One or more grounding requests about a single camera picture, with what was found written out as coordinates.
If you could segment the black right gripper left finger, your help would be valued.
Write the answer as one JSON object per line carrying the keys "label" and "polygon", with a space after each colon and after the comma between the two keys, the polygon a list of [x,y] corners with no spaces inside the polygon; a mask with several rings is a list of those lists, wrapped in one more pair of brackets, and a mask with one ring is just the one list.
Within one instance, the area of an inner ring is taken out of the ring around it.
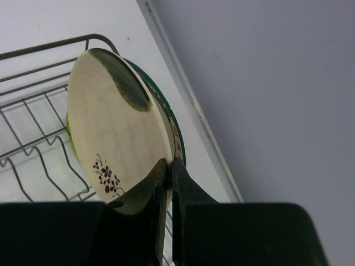
{"label": "black right gripper left finger", "polygon": [[168,166],[161,158],[148,175],[109,203],[118,213],[114,252],[126,265],[162,265],[168,207]]}

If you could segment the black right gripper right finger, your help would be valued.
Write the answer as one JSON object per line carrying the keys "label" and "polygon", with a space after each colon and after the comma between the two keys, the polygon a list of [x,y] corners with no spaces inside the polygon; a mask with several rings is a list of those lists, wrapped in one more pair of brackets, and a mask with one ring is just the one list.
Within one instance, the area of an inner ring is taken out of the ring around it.
{"label": "black right gripper right finger", "polygon": [[180,158],[173,160],[171,179],[173,261],[176,265],[216,265],[219,203],[191,178]]}

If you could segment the white plate green lettered rim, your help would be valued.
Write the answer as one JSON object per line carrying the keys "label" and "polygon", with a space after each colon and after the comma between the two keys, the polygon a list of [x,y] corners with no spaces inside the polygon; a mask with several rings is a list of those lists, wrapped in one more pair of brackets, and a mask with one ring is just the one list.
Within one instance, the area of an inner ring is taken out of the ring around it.
{"label": "white plate green lettered rim", "polygon": [[160,114],[163,118],[164,125],[166,127],[166,131],[168,133],[171,153],[174,157],[181,158],[184,165],[186,165],[186,153],[185,153],[185,145],[184,139],[181,133],[180,126],[176,119],[176,116],[167,101],[166,97],[160,90],[160,88],[156,85],[156,83],[152,80],[152,78],[147,75],[145,71],[143,71],[139,66],[134,64],[133,62],[126,60],[131,67],[139,74],[150,93],[153,96],[153,99],[158,106]]}

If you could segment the beige plate with flowers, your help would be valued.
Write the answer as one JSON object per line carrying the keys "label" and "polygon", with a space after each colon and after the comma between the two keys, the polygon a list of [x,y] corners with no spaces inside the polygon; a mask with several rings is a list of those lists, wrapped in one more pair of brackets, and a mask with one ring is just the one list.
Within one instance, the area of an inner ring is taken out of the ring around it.
{"label": "beige plate with flowers", "polygon": [[152,94],[126,59],[103,48],[81,54],[69,76],[67,113],[80,166],[110,203],[171,163],[168,133]]}

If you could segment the lime green plate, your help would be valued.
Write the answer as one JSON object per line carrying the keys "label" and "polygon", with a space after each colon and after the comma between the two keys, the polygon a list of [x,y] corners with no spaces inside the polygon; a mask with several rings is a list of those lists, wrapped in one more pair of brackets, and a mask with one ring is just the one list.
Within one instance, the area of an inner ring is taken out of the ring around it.
{"label": "lime green plate", "polygon": [[72,134],[71,134],[71,131],[70,131],[70,124],[69,124],[69,117],[68,117],[68,113],[66,114],[66,129],[67,129],[67,133],[68,133],[68,136],[69,136],[69,142],[70,142],[70,145],[72,147],[72,150],[75,154],[75,158],[77,159],[77,161],[80,163],[80,160],[78,158],[78,155],[77,155],[77,152],[75,150],[75,147],[74,147],[74,142],[73,142],[73,139],[72,139]]}

